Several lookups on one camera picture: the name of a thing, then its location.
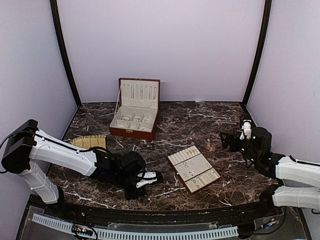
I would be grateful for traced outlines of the black right frame post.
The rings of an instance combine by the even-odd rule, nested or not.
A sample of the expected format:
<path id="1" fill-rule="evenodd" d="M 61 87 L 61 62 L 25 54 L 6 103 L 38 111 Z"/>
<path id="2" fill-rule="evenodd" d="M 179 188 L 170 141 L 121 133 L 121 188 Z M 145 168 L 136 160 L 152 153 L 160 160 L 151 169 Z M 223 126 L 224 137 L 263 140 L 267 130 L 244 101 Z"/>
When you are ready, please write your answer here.
<path id="1" fill-rule="evenodd" d="M 265 45 L 265 40 L 267 36 L 268 26 L 269 26 L 271 8 L 272 8 L 272 0 L 265 0 L 255 56 L 253 59 L 252 68 L 248 78 L 248 83 L 247 83 L 244 96 L 241 102 L 241 105 L 244 109 L 247 108 L 247 105 L 254 87 L 254 83 L 258 74 L 258 69 L 260 66 L 264 45 Z"/>

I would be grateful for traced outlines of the brown jewelry display tray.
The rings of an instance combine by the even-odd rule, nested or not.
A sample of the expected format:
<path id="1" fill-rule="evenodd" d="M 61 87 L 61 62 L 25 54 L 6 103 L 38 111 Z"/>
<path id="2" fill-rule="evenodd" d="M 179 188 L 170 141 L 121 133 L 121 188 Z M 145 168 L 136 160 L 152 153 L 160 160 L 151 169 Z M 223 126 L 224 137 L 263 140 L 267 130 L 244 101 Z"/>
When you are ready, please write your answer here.
<path id="1" fill-rule="evenodd" d="M 190 194 L 199 192 L 221 178 L 195 145 L 167 156 L 167 160 Z"/>

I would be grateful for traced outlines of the black frame post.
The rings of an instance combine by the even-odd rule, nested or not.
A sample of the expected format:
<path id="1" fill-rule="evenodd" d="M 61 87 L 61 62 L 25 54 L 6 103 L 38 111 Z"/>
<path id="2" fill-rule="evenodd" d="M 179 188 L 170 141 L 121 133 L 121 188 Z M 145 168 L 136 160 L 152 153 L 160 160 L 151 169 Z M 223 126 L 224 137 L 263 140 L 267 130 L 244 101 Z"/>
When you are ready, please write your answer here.
<path id="1" fill-rule="evenodd" d="M 268 26 L 269 26 L 271 8 L 272 8 L 272 0 L 265 0 L 255 56 L 253 59 L 252 68 L 248 78 L 248 83 L 247 83 L 244 96 L 241 102 L 241 105 L 244 109 L 247 108 L 247 105 L 254 87 L 254 83 L 258 74 L 258 69 L 260 66 L 264 45 L 265 45 L 265 40 L 267 36 Z"/>
<path id="2" fill-rule="evenodd" d="M 82 102 L 76 86 L 76 81 L 72 73 L 71 64 L 70 64 L 69 56 L 67 53 L 67 48 L 66 48 L 66 44 L 63 36 L 63 29 L 62 29 L 60 15 L 59 15 L 58 1 L 50 0 L 49 2 L 50 2 L 51 15 L 53 20 L 55 35 L 56 35 L 56 39 L 57 39 L 57 43 L 60 51 L 60 56 L 62 59 L 62 63 L 64 66 L 64 70 L 66 73 L 69 87 L 71 89 L 73 99 L 75 101 L 77 108 L 79 108 L 82 105 Z"/>

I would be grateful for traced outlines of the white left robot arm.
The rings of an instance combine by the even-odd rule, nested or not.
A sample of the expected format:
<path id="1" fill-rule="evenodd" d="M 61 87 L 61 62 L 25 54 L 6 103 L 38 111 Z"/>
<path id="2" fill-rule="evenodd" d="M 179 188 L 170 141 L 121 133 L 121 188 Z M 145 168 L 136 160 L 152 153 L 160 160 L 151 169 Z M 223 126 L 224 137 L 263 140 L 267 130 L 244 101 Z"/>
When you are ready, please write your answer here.
<path id="1" fill-rule="evenodd" d="M 145 185 L 157 180 L 157 174 L 146 170 L 143 158 L 136 152 L 119 155 L 101 146 L 77 147 L 40 130 L 33 119 L 9 134 L 0 145 L 5 146 L 1 161 L 4 172 L 20 176 L 60 218 L 67 218 L 71 208 L 64 202 L 63 191 L 49 180 L 38 161 L 114 184 L 124 190 L 128 200 L 138 198 Z"/>

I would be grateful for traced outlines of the red wooden jewelry box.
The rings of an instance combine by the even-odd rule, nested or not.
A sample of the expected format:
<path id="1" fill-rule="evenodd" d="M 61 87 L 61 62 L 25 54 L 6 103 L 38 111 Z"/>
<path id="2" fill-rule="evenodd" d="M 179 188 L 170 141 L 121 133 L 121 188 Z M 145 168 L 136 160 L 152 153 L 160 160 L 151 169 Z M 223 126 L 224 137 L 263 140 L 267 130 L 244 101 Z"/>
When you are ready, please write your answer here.
<path id="1" fill-rule="evenodd" d="M 113 136 L 151 141 L 159 119 L 159 79 L 118 79 L 118 97 L 109 125 Z"/>

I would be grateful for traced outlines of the black left frame post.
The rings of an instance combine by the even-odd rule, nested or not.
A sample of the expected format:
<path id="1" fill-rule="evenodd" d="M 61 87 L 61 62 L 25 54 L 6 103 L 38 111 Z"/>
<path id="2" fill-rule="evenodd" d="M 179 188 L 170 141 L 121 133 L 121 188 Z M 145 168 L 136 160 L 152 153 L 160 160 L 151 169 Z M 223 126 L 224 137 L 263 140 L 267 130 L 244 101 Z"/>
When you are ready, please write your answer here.
<path id="1" fill-rule="evenodd" d="M 77 108 L 79 108 L 82 105 L 82 102 L 76 86 L 76 81 L 72 73 L 71 64 L 70 64 L 69 56 L 67 53 L 67 48 L 66 48 L 66 44 L 63 36 L 63 29 L 62 29 L 60 15 L 59 15 L 58 1 L 50 0 L 49 2 L 50 2 L 51 15 L 53 20 L 55 35 L 56 35 L 56 39 L 57 39 L 57 43 L 60 51 L 60 56 L 62 59 L 62 63 L 64 66 L 64 70 L 66 73 L 69 87 L 71 89 L 73 99 L 75 101 Z"/>

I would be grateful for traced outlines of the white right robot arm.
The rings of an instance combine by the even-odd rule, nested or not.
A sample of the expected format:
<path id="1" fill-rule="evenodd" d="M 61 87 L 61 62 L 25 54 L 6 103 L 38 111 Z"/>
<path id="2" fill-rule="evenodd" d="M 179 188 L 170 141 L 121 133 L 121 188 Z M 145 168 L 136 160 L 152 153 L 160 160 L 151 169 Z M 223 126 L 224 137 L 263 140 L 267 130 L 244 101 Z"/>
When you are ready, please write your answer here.
<path id="1" fill-rule="evenodd" d="M 260 195 L 255 213 L 266 217 L 275 207 L 320 209 L 320 165 L 271 151 L 272 134 L 263 127 L 248 133 L 219 134 L 224 149 L 239 152 L 246 167 L 276 180 Z"/>

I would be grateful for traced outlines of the woven bamboo tray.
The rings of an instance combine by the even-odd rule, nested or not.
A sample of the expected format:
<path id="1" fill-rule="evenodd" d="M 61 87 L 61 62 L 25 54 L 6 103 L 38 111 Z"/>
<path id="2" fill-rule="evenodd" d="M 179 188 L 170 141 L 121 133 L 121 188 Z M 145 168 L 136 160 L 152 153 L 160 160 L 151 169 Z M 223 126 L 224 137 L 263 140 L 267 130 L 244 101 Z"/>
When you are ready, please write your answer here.
<path id="1" fill-rule="evenodd" d="M 107 148 L 106 137 L 104 135 L 87 135 L 72 139 L 70 144 L 76 147 L 89 149 L 91 147 Z"/>

